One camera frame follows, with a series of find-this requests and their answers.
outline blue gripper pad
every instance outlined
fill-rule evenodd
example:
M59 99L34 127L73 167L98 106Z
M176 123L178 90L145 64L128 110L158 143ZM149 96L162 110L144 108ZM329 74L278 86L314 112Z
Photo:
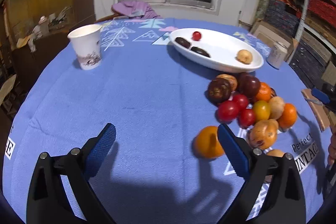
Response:
M311 90L311 95L313 95L314 97L316 97L317 99L319 99L322 103L324 103L325 105L330 103L330 99L329 96L326 95L324 92L322 92L321 90L318 90L317 88L313 88Z
M241 138L237 138L226 124L219 125L217 138L237 176L248 179L250 176L249 161L236 142Z
M96 145L86 158L84 177L86 180L97 175L97 172L103 163L106 155L110 151L114 141L116 140L116 128L113 124L105 127L99 134Z

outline metal screw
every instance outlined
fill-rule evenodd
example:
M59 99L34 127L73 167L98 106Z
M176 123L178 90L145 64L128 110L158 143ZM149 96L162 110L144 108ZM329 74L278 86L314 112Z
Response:
M290 154L290 153L286 153L286 154L285 154L285 157L286 157L287 159L289 159L289 160L292 160L292 159L293 159L293 155Z
M42 153L40 154L40 159L44 160L47 156L48 156L48 153L47 153L47 152L42 152Z
M253 149L253 153L257 156L260 156L263 152L259 148Z
M70 153L74 156L77 156L80 151L81 150L79 148L73 148Z

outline white plate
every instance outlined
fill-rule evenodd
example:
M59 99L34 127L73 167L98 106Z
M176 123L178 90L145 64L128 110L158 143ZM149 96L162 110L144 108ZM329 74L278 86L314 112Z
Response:
M195 31L202 34L201 40L194 41L192 39L193 32ZM191 47L199 47L205 50L210 55L210 58L181 46L175 42L175 38L177 37L182 37L189 41ZM264 58L253 47L238 38L221 32L187 28L173 31L170 34L170 38L174 47L182 55L211 69L230 73L252 72L264 64ZM237 52L240 50L248 50L252 53L253 61L251 64L246 65L236 59Z

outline pile of fruit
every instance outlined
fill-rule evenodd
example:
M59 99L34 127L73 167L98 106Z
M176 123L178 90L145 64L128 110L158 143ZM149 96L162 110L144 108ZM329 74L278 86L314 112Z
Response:
M243 72L233 75L218 75L207 90L208 99L218 106L217 118L229 123L238 119L241 128L253 126L249 144L265 150L277 140L278 129L285 131L294 125L296 108L276 95L276 92L258 78ZM205 139L215 138L213 148ZM217 128L206 127L195 140L197 151L204 157L215 158L224 154L217 140Z

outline soda can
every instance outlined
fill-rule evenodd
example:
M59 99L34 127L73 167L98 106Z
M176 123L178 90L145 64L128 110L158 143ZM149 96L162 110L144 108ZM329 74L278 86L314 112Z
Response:
M267 62L273 68L279 69L286 55L287 55L287 48L280 42L275 41L271 49L271 52L267 57Z

